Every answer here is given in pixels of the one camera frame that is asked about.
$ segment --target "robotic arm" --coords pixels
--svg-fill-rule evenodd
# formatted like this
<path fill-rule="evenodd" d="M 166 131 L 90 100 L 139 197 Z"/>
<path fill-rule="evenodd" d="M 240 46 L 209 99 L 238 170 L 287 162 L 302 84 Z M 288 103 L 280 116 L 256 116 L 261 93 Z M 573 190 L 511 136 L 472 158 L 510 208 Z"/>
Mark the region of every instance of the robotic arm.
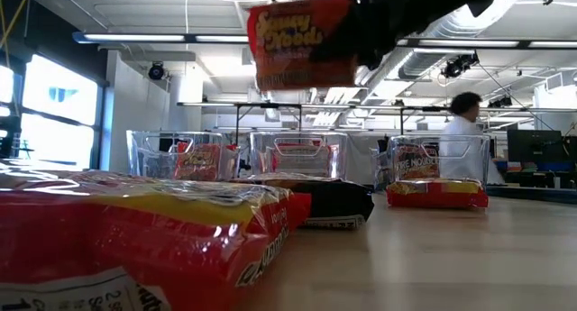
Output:
<path fill-rule="evenodd" d="M 430 23 L 463 5 L 473 16 L 493 0 L 353 0 L 337 30 L 313 50 L 311 60 L 357 55 L 359 65 L 375 69 L 397 41 L 423 32 Z"/>

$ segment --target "security camera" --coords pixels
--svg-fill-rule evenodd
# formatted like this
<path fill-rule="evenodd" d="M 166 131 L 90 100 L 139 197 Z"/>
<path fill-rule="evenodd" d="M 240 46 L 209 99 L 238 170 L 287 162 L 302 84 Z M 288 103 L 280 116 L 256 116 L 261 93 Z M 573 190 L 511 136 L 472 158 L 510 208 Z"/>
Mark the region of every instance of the security camera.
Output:
<path fill-rule="evenodd" d="M 152 62 L 152 67 L 148 70 L 148 77 L 151 80 L 162 80 L 166 75 L 166 70 L 163 67 L 162 62 Z"/>

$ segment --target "desk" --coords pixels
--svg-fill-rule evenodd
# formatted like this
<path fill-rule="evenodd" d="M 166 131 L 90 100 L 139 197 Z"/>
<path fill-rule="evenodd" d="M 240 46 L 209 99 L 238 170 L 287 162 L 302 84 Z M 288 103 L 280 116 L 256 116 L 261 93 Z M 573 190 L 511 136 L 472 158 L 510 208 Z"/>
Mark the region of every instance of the desk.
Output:
<path fill-rule="evenodd" d="M 577 309 L 577 207 L 388 209 L 359 232 L 297 231 L 242 311 Z"/>

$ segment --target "window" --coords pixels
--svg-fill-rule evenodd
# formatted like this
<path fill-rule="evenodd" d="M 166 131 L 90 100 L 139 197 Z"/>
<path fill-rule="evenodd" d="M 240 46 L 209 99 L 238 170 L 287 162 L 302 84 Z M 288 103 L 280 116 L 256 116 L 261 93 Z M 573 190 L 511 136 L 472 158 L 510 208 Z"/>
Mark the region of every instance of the window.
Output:
<path fill-rule="evenodd" d="M 12 102 L 14 93 L 14 73 L 6 67 L 0 66 L 0 102 Z"/>
<path fill-rule="evenodd" d="M 98 85 L 41 56 L 26 65 L 23 106 L 94 125 Z"/>
<path fill-rule="evenodd" d="M 26 65 L 18 156 L 90 168 L 99 132 L 98 91 L 96 82 L 32 56 Z"/>

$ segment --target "ceiling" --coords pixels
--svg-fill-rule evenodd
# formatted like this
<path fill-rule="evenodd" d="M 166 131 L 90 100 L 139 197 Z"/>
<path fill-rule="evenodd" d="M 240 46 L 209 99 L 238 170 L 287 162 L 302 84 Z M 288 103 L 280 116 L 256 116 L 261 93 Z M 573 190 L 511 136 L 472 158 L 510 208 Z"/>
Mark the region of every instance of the ceiling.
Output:
<path fill-rule="evenodd" d="M 55 14 L 85 32 L 185 32 L 187 0 L 37 0 Z M 188 32 L 245 33 L 246 9 L 270 0 L 188 0 Z M 577 0 L 519 0 L 480 37 L 577 39 Z M 246 94 L 254 85 L 254 68 L 242 65 L 243 46 L 189 44 L 132 45 L 132 52 L 190 50 L 196 53 L 215 86 L 211 98 L 226 94 Z M 577 67 L 577 51 L 480 50 L 481 64 L 502 86 L 514 85 L 514 95 L 524 105 L 532 103 L 532 85 L 558 69 Z M 170 65 L 174 73 L 185 64 Z M 450 80 L 438 78 L 431 69 L 412 85 L 410 96 L 399 94 L 406 105 L 440 105 L 447 97 L 474 91 L 490 99 L 499 85 L 479 67 Z"/>

